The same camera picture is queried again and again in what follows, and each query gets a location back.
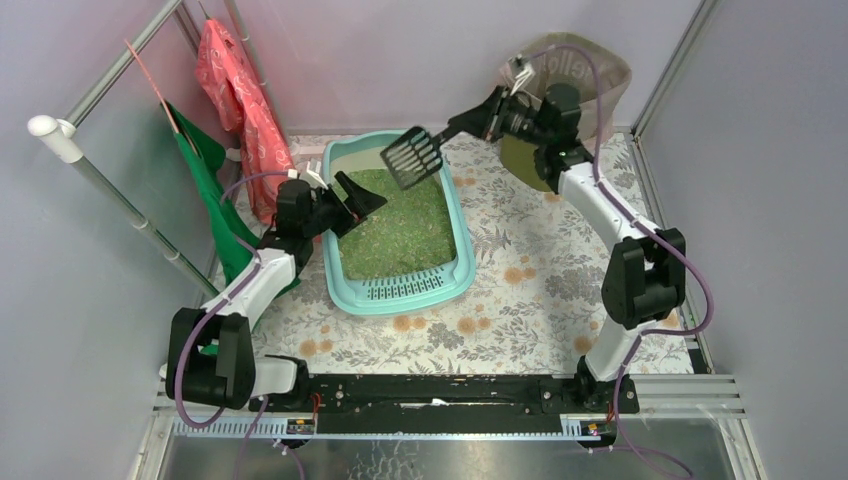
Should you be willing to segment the bin with plastic liner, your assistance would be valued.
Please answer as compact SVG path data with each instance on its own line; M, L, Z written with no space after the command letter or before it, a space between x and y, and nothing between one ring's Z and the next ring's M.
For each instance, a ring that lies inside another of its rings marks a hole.
M518 51L534 70L520 89L537 109L548 87L567 84L579 93L577 138L589 152L612 135L613 112L629 87L632 70L619 55L576 33L548 33Z

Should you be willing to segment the teal litter box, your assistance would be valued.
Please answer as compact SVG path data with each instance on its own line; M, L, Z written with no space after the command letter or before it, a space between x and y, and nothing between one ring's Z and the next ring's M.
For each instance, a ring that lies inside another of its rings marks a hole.
M322 178L327 180L339 171L351 173L381 168L383 162L377 154L360 163L347 157L361 151L380 151L402 135L401 130L383 130L330 142L323 154ZM442 265L405 275L353 280L343 270L338 237L326 232L322 237L326 281L332 301L341 310L365 317L406 315L451 301L471 286L476 274L476 260L460 197L446 159L442 160L442 166L433 178L442 190L450 215L456 248L454 258Z

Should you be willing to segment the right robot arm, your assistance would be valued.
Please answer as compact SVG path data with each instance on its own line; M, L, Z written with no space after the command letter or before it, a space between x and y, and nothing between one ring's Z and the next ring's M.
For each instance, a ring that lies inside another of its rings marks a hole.
M478 106L451 117L439 137L464 132L487 142L511 136L533 145L536 176L576 207L608 248L601 286L607 317L566 385L574 402L597 409L617 399L642 335L683 302L686 242L679 230L662 230L639 216L605 182L598 155L578 137L580 119L579 93L569 85L549 87L539 107L521 92L497 87Z

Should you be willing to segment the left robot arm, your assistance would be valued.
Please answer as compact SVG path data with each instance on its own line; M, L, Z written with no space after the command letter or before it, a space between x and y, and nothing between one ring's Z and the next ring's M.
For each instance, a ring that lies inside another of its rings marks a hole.
M172 319L166 394L193 402L241 409L256 397L306 397L304 361L282 355L259 357L252 330L271 302L294 285L314 252L314 238L343 237L387 199L338 173L330 185L303 179L280 184L271 227L248 246L246 268L200 308L182 308Z

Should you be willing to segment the black litter scoop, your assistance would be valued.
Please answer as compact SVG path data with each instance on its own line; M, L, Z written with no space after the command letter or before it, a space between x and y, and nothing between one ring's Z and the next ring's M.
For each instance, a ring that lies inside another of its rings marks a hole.
M442 146L460 132L459 128L448 126L432 135L422 126L413 126L385 147L380 158L398 187L406 191L442 169Z

